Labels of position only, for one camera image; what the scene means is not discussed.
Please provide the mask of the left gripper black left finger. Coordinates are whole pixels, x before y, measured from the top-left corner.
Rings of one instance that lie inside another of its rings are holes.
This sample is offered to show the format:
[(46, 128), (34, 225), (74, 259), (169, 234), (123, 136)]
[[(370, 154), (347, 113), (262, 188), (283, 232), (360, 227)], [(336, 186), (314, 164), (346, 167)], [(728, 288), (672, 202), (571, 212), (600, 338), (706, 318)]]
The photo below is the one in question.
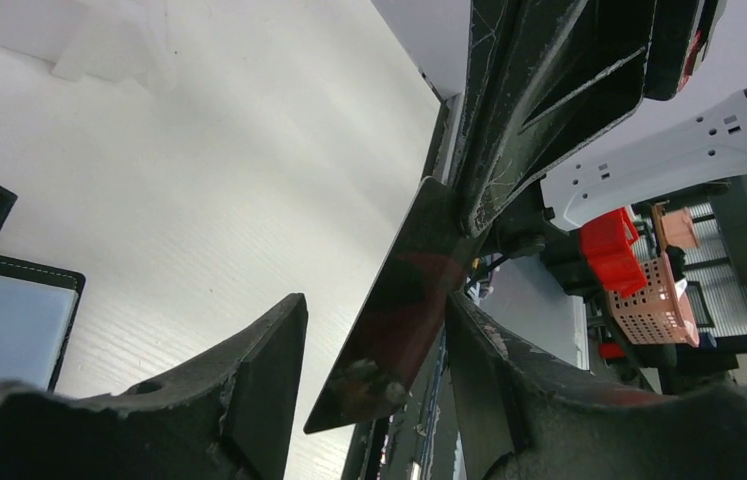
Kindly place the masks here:
[(292, 293), (250, 326), (119, 395), (0, 381), (0, 479), (280, 479), (308, 312)]

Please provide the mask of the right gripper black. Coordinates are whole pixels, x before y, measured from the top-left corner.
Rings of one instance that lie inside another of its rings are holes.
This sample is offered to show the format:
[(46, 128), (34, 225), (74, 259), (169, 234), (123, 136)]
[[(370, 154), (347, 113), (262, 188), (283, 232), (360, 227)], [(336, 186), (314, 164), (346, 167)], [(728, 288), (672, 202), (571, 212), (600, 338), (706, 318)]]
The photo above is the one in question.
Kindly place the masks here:
[(473, 1), (456, 151), (466, 235), (481, 235), (531, 184), (627, 118), (643, 94), (674, 98), (705, 60), (726, 5)]

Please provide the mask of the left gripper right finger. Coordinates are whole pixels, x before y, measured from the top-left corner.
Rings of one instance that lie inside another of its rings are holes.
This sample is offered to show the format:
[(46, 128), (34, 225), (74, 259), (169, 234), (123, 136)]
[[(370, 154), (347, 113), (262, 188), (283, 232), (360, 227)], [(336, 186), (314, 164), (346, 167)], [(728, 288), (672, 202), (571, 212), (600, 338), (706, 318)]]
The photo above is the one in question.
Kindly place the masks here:
[(747, 479), (747, 388), (660, 395), (604, 380), (449, 296), (447, 349), (470, 479)]

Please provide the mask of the dark glossy credit card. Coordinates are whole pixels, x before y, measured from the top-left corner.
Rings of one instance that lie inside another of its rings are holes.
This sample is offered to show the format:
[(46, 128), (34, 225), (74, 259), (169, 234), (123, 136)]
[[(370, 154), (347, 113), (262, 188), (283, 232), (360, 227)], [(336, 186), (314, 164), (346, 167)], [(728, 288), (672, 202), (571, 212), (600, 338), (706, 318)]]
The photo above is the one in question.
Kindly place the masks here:
[(412, 201), (303, 430), (386, 418), (407, 401), (483, 242), (457, 225), (455, 192), (426, 177)]

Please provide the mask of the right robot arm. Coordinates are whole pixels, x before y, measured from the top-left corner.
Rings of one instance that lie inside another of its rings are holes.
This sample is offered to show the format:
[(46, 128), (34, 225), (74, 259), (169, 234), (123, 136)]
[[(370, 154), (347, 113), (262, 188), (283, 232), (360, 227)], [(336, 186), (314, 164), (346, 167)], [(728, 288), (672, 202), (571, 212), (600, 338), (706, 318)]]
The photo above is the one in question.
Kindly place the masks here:
[(675, 98), (722, 1), (477, 1), (471, 15), (460, 223), (479, 236), (580, 228), (611, 210), (747, 175), (747, 88), (601, 157), (572, 155), (643, 99)]

